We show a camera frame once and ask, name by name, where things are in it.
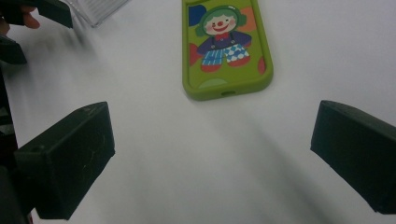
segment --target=clown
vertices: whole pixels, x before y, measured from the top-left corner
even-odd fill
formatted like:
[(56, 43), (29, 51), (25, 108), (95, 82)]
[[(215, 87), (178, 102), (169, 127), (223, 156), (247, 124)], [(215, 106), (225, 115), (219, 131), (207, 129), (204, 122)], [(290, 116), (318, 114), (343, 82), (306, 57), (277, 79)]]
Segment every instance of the clown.
[(201, 69), (215, 72), (221, 68), (223, 57), (230, 66), (241, 66), (250, 60), (245, 47), (251, 43), (251, 36), (235, 31), (247, 22), (235, 7), (215, 7), (206, 12), (196, 28), (198, 36), (210, 37), (198, 47), (203, 56)]

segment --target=white surface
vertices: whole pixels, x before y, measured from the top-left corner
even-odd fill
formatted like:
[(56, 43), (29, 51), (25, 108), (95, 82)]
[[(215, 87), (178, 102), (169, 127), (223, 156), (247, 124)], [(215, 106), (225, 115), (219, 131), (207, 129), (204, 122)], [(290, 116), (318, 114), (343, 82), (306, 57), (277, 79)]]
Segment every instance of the white surface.
[[(4, 66), (19, 145), (108, 101), (116, 156), (68, 223), (395, 223), (310, 151), (320, 100), (396, 125), (396, 2), (260, 1), (275, 66), (264, 91), (194, 102), (181, 3), (134, 0), (83, 34), (13, 28)], [(44, 221), (39, 223), (64, 223)]]

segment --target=green phone case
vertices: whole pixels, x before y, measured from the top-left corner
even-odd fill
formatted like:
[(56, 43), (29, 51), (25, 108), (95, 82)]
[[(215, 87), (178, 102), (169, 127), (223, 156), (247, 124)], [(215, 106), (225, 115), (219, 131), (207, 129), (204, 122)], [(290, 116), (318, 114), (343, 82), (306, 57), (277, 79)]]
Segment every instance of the green phone case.
[(195, 100), (261, 91), (274, 73), (257, 0), (183, 0), (183, 87)]

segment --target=checkered pants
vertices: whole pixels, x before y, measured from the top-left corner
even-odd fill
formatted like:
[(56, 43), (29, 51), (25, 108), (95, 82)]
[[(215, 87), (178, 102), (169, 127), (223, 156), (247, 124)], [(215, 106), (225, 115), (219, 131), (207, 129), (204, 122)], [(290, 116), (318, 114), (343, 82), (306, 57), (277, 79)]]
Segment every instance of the checkered pants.
[(227, 49), (214, 49), (208, 51), (202, 60), (202, 65), (219, 65), (222, 63), (224, 55), (227, 58), (227, 63), (235, 62), (249, 56), (242, 45), (235, 44)]

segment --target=finger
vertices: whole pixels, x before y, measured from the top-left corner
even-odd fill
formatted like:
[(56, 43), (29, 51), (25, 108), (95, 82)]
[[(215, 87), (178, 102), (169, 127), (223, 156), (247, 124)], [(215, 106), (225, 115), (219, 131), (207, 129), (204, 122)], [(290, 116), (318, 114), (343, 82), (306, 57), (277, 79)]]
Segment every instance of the finger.
[(9, 31), (9, 24), (3, 18), (0, 18), (0, 34), (6, 35)]
[(23, 14), (23, 22), (25, 23), (26, 27), (37, 29), (40, 27), (40, 22), (38, 22), (35, 18), (30, 15), (30, 13)]
[(35, 7), (21, 6), (22, 13), (33, 12), (34, 10), (35, 10)]

